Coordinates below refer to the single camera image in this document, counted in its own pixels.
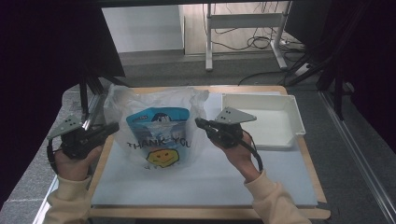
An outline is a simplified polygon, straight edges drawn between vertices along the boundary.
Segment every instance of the sleeve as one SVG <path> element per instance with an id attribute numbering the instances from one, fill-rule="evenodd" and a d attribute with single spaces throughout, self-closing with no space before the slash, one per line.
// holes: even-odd
<path id="1" fill-rule="evenodd" d="M 282 185 L 272 182 L 264 171 L 259 178 L 245 186 L 253 196 L 253 209 L 264 223 L 311 223 L 298 210 Z"/>
<path id="2" fill-rule="evenodd" d="M 86 189 L 91 178 L 70 181 L 58 176 L 58 180 L 58 188 L 47 199 L 51 208 L 44 224 L 85 223 L 91 208 L 91 197 Z"/>

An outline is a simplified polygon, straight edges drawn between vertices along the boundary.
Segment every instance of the desk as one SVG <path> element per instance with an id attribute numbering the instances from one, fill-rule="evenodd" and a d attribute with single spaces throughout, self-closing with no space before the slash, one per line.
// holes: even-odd
<path id="1" fill-rule="evenodd" d="M 210 92 L 263 92 L 263 91 L 278 91 L 281 94 L 287 94 L 283 87 L 278 86 L 210 86 L 210 87 L 195 87 L 198 90 L 209 90 Z M 138 93 L 149 93 L 154 91 L 161 91 L 165 88 L 135 88 L 134 91 Z M 93 175 L 92 183 L 89 192 L 93 195 L 102 172 L 105 169 L 106 161 L 110 153 L 113 143 L 113 138 L 110 136 L 105 144 L 102 156 L 96 167 L 96 172 Z M 303 138 L 298 139 L 300 149 L 304 157 L 305 166 L 309 172 L 313 183 L 315 193 L 317 194 L 320 203 L 327 203 L 326 197 L 323 193 L 322 187 L 318 181 L 318 176 L 315 167 L 309 155 Z M 330 216 L 330 211 L 319 207 L 300 208 L 307 217 L 316 219 L 325 219 Z M 92 217 L 133 217 L 133 218 L 207 218 L 207 219 L 256 219 L 259 218 L 251 207 L 101 207 L 92 208 Z"/>

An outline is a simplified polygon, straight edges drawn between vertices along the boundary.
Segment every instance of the plastic bag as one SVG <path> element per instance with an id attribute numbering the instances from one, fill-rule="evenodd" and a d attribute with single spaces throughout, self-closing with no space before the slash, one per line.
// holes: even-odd
<path id="1" fill-rule="evenodd" d="M 138 94 L 111 85 L 104 104 L 106 122 L 118 122 L 115 140 L 133 165 L 156 170 L 193 163 L 205 138 L 195 118 L 205 118 L 208 91 L 192 87 Z"/>

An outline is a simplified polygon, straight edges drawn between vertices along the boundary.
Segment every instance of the person's left hand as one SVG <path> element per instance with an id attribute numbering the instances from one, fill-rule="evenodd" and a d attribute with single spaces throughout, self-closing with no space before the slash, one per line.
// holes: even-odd
<path id="1" fill-rule="evenodd" d="M 71 160 L 62 150 L 55 152 L 55 162 L 58 176 L 72 181 L 82 181 L 87 178 L 91 163 L 100 156 L 103 146 L 94 148 L 84 160 Z"/>

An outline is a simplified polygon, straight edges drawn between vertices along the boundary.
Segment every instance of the smiley face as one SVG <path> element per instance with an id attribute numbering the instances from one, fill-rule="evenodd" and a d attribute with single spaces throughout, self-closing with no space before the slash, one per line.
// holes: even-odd
<path id="1" fill-rule="evenodd" d="M 178 161 L 178 152 L 171 148 L 160 149 L 150 152 L 146 160 L 164 168 Z"/>

